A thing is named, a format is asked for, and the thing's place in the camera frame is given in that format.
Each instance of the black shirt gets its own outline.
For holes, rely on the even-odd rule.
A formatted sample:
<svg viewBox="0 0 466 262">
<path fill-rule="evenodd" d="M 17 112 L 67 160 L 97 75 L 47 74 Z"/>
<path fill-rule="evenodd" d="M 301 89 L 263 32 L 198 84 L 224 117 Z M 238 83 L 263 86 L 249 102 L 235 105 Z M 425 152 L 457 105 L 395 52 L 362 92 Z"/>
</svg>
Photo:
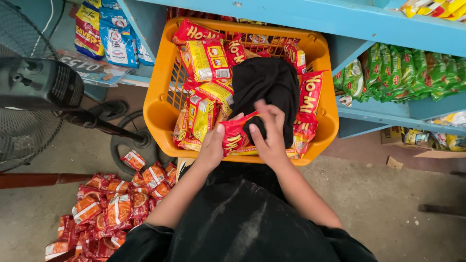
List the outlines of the black shirt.
<svg viewBox="0 0 466 262">
<path fill-rule="evenodd" d="M 108 260 L 126 261 L 377 260 L 346 231 L 300 217 L 266 165 L 222 162 L 176 230 L 142 224 L 128 233 Z"/>
</svg>

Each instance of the person's left hand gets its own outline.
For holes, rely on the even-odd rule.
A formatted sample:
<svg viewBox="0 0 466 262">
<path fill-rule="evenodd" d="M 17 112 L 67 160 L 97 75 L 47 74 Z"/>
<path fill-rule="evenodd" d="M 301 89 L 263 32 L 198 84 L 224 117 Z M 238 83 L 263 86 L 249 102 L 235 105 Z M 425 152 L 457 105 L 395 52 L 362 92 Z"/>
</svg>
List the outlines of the person's left hand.
<svg viewBox="0 0 466 262">
<path fill-rule="evenodd" d="M 240 113 L 231 120 L 236 120 L 243 116 L 244 114 Z M 218 124 L 214 130 L 208 131 L 204 136 L 201 150 L 193 167 L 205 171 L 207 174 L 214 170 L 223 158 L 222 141 L 224 136 L 225 127 L 222 124 Z"/>
</svg>

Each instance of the fan motor housing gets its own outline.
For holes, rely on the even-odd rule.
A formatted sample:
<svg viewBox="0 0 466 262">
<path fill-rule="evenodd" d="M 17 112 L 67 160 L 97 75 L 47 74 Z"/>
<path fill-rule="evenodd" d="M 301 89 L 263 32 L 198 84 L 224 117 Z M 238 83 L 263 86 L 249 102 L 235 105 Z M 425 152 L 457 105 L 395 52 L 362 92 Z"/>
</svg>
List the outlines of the fan motor housing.
<svg viewBox="0 0 466 262">
<path fill-rule="evenodd" d="M 56 60 L 0 58 L 0 106 L 22 110 L 76 110 L 84 93 L 81 77 Z"/>
</svg>

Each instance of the white cable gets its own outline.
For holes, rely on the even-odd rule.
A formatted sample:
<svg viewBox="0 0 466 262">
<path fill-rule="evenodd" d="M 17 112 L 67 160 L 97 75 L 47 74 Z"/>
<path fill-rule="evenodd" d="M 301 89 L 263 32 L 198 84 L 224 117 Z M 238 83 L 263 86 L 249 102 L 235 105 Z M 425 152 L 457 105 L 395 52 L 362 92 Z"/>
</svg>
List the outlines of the white cable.
<svg viewBox="0 0 466 262">
<path fill-rule="evenodd" d="M 52 6 L 52 13 L 50 14 L 50 18 L 48 19 L 47 24 L 44 27 L 44 30 L 42 30 L 42 34 L 44 34 L 45 30 L 47 30 L 48 24 L 50 23 L 50 21 L 52 20 L 52 17 L 54 16 L 54 3 L 53 3 L 53 0 L 50 0 L 50 5 Z M 37 42 L 34 45 L 34 49 L 32 50 L 31 57 L 34 55 L 35 48 L 39 44 L 40 40 L 41 40 L 41 36 L 39 35 L 39 38 L 37 38 Z"/>
</svg>

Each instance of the hand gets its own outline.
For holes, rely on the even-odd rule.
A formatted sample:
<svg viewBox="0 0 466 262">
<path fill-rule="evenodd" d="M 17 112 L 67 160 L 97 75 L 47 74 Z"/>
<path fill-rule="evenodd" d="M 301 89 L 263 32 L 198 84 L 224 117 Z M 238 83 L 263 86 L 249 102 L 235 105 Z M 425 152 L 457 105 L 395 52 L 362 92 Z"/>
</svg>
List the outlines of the hand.
<svg viewBox="0 0 466 262">
<path fill-rule="evenodd" d="M 259 157 L 275 171 L 278 167 L 290 162 L 286 154 L 285 140 L 283 139 L 285 113 L 274 105 L 266 105 L 263 99 L 254 103 L 254 107 L 259 111 L 264 122 L 267 139 L 264 141 L 259 128 L 254 124 L 249 125 L 249 131 Z"/>
<path fill-rule="evenodd" d="M 244 113 L 240 113 L 231 120 L 236 120 L 243 116 Z M 214 170 L 223 158 L 222 140 L 224 136 L 225 127 L 222 124 L 218 124 L 214 130 L 208 131 L 204 136 L 201 150 L 193 167 L 203 170 L 207 174 Z"/>
</svg>

